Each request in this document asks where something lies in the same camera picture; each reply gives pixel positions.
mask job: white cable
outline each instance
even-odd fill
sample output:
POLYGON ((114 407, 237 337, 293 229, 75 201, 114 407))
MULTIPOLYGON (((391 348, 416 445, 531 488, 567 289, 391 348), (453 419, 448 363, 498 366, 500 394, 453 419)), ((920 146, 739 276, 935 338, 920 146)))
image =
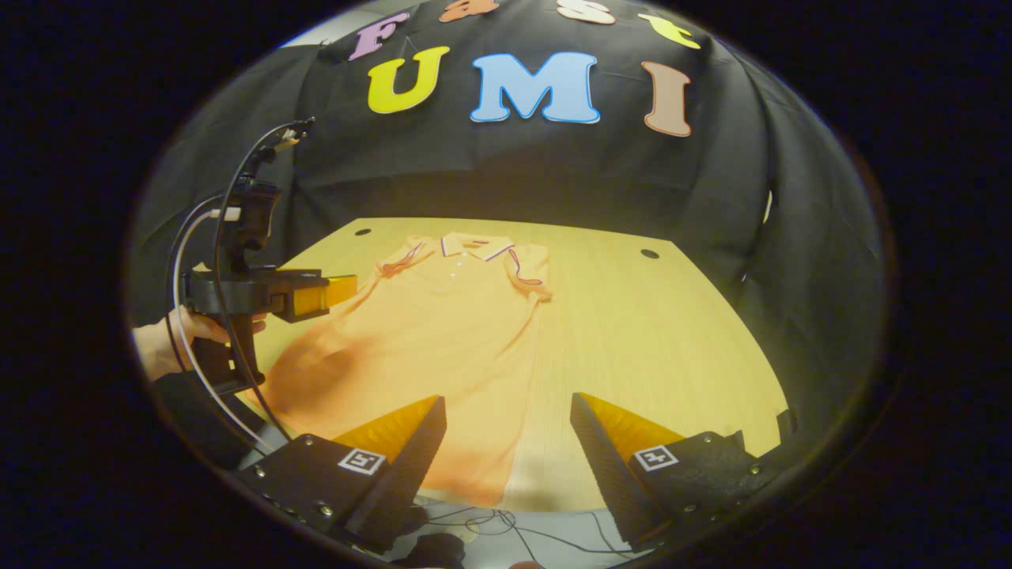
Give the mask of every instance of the white cable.
MULTIPOLYGON (((233 214, 238 216, 238 213, 234 213, 233 210, 239 210, 239 208, 229 208, 228 210, 226 210, 225 212, 226 220, 230 219, 233 216, 233 214)), ((183 234, 182 241, 179 242, 179 250, 176 252, 176 260, 172 268, 172 302, 176 308, 176 320, 178 321, 180 332, 185 330, 185 328, 183 327, 183 315, 180 308, 182 305, 179 302, 179 265, 181 265, 183 262, 183 250, 186 249, 186 242, 189 241, 189 236, 190 234, 193 233, 193 230, 196 229, 196 226, 200 225, 200 222, 208 218, 217 218, 220 213, 221 210, 214 210, 212 212, 205 212, 201 214, 200 217, 193 220, 193 223, 190 224, 188 228, 186 228, 186 233, 183 234)), ((215 401, 218 403, 218 406, 221 407, 222 410, 225 411, 225 413, 229 417, 231 417, 232 420, 235 421, 237 425, 239 425, 243 430, 249 433, 250 436, 258 440, 260 444, 263 444, 268 451, 273 453, 274 448, 271 446, 270 444, 267 444, 267 441, 264 440, 263 438, 260 438, 260 436, 257 433, 250 430, 250 428, 246 426, 246 423, 240 421, 239 417, 236 417, 232 413, 232 409, 229 409, 229 407, 225 404, 225 402, 222 401, 220 397, 218 397, 218 393, 215 392, 215 388, 210 387, 210 383, 207 381, 207 378, 204 377, 203 370, 200 370, 200 364, 196 362, 196 356, 193 355, 193 349, 190 347, 189 342, 185 341, 185 339, 186 339, 185 334, 183 334, 182 343, 183 343, 183 348, 186 349, 186 355, 189 356, 190 363, 193 364, 193 370, 196 371, 197 377, 200 378, 200 382, 203 384, 203 387, 206 388, 207 393, 209 393, 210 396, 215 398, 215 401)))

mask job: table surface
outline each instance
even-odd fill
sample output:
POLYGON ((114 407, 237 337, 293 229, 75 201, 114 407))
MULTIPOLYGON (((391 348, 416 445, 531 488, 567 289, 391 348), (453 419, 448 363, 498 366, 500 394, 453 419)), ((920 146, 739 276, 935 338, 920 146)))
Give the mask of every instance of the table surface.
MULTIPOLYGON (((734 309, 670 241, 563 226, 435 218, 358 219, 285 267, 358 274, 408 235, 450 232, 508 236, 549 248, 554 292, 541 310, 541 341, 523 433, 499 508, 571 511, 604 500, 569 422, 575 392, 614 403, 683 436, 741 429, 759 456, 780 442, 787 408, 773 370, 734 309), (369 233, 356 236, 362 229, 369 233), (641 250, 658 254, 650 258, 641 250)), ((314 324, 267 317, 255 336, 267 370, 314 324)), ((262 412, 239 398, 262 416, 262 412)), ((422 495, 454 496, 422 489, 422 495)))

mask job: orange polo shirt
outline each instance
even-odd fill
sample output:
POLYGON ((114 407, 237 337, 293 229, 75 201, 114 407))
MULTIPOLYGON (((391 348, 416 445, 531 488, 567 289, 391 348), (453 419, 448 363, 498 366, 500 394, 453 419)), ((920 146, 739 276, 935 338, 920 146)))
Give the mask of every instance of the orange polo shirt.
POLYGON ((409 237, 281 353, 263 396, 299 432, 333 438, 442 395, 446 434, 422 486, 493 506, 523 428, 547 261, 507 237, 409 237))

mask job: wooden table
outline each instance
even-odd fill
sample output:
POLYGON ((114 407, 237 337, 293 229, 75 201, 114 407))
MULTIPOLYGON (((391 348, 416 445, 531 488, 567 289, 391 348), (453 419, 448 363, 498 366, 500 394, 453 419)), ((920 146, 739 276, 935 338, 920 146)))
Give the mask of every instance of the wooden table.
MULTIPOLYGON (((373 263, 396 251, 406 236, 438 238, 454 231, 544 245, 551 255, 555 296, 539 309, 541 344, 527 416, 498 507, 604 507, 569 423, 574 392, 614 403, 683 436, 742 429, 746 450, 755 456, 779 444, 776 416, 787 404, 773 370, 724 297, 669 241, 516 222, 373 218, 351 222, 285 266, 319 268, 325 275, 355 273, 361 283, 373 263), (362 229, 371 231, 356 236, 362 229)), ((267 320, 267 329, 255 336, 261 370, 314 324, 267 320)))

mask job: blue letter m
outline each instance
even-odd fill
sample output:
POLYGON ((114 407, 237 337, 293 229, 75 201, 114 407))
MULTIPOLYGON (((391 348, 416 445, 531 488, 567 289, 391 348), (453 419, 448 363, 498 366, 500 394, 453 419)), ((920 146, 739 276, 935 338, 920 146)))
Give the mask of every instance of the blue letter m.
POLYGON ((589 54, 560 52, 544 62, 535 75, 527 73, 510 54, 478 58, 474 66, 482 70, 482 92, 471 119, 478 123, 505 120, 509 109, 502 104, 502 93, 520 113, 528 118, 544 94, 552 100, 542 113, 549 120, 562 123, 597 123, 601 113, 590 105, 590 68, 597 59, 589 54))

